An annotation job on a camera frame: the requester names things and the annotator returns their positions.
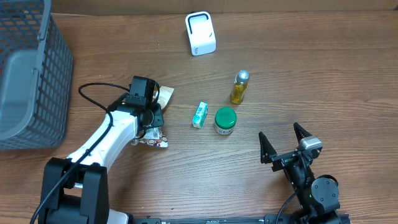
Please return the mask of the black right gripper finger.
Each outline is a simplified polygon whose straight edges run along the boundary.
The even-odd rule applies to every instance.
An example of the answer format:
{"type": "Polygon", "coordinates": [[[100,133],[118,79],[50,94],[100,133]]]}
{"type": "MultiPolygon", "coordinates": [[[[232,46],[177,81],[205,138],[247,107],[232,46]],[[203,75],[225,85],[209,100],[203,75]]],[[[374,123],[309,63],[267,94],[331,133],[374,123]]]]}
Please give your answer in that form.
{"type": "Polygon", "coordinates": [[[300,142],[303,138],[307,138],[312,136],[308,131],[306,131],[301,125],[297,122],[294,123],[294,131],[297,138],[297,141],[300,142]]]}
{"type": "Polygon", "coordinates": [[[277,153],[263,132],[259,132],[259,142],[261,146],[261,163],[271,163],[277,153]]]}

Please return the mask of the brown patterned snack bag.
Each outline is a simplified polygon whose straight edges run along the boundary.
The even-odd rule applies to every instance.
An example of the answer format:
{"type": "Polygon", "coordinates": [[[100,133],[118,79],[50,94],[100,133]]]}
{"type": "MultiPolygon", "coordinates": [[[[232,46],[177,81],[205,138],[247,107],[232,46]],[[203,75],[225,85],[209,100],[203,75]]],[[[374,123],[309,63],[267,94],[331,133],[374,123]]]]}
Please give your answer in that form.
{"type": "MultiPolygon", "coordinates": [[[[173,92],[174,89],[171,87],[161,86],[160,91],[158,91],[158,88],[155,87],[153,100],[158,102],[161,109],[164,110],[168,105],[173,95],[173,92]]],[[[162,133],[161,127],[159,126],[156,128],[148,129],[146,131],[146,134],[142,138],[132,139],[130,141],[130,144],[132,146],[136,146],[138,144],[146,144],[149,146],[166,148],[168,146],[168,141],[165,135],[162,133]]]]}

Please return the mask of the green Kleenex tissue pack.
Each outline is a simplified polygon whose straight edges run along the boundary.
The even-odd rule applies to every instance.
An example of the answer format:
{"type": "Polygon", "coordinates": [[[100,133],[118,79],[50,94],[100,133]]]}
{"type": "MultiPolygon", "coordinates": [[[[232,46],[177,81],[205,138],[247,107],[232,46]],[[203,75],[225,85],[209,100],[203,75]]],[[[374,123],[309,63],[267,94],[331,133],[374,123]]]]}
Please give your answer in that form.
{"type": "Polygon", "coordinates": [[[193,126],[198,129],[201,129],[203,127],[203,123],[205,122],[207,114],[208,114],[208,104],[201,101],[192,119],[193,126]]]}

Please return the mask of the green lid jar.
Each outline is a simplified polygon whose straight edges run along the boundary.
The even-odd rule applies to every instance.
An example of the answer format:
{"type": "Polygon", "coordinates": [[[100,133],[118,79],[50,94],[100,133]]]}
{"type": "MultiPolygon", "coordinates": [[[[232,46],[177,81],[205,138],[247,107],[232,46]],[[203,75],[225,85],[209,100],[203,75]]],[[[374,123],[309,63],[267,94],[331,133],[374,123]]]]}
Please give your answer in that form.
{"type": "Polygon", "coordinates": [[[237,115],[232,108],[220,108],[215,115],[215,131],[221,135],[229,135],[232,133],[236,122],[237,115]]]}

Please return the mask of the clear plastic bottle grey cap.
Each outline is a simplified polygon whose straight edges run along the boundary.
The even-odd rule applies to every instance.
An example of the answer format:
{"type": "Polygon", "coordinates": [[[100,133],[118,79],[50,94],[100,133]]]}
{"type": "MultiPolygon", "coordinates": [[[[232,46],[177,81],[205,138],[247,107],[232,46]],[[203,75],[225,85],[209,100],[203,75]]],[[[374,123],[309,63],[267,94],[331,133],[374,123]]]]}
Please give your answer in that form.
{"type": "Polygon", "coordinates": [[[244,93],[248,87],[249,72],[247,70],[240,70],[234,80],[234,86],[230,94],[230,101],[234,104],[241,104],[244,99],[244,93]]]}

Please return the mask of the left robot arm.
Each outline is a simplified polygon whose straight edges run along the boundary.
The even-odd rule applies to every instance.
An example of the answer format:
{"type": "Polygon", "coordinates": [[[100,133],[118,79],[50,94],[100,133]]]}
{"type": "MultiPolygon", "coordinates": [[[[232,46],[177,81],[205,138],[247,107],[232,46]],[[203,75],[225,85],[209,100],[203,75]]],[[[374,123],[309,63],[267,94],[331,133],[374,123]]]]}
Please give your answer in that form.
{"type": "Polygon", "coordinates": [[[125,145],[164,125],[159,96],[155,80],[133,77],[84,145],[65,159],[51,158],[31,223],[133,223],[131,214],[109,207],[108,171],[125,145]]]}

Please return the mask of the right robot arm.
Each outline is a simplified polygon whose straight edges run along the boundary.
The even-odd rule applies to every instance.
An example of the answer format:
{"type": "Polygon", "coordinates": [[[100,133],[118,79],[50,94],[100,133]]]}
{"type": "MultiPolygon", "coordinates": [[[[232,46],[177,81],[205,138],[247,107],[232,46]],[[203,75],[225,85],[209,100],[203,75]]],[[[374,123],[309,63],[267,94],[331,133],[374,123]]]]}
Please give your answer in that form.
{"type": "Polygon", "coordinates": [[[265,223],[347,224],[348,215],[338,209],[339,183],[332,175],[315,177],[310,165],[320,155],[322,141],[294,123],[297,148],[285,154],[276,152],[266,135],[259,133],[261,163],[272,164],[274,172],[284,171],[292,185],[293,194],[284,202],[276,215],[265,215],[265,223]]]}

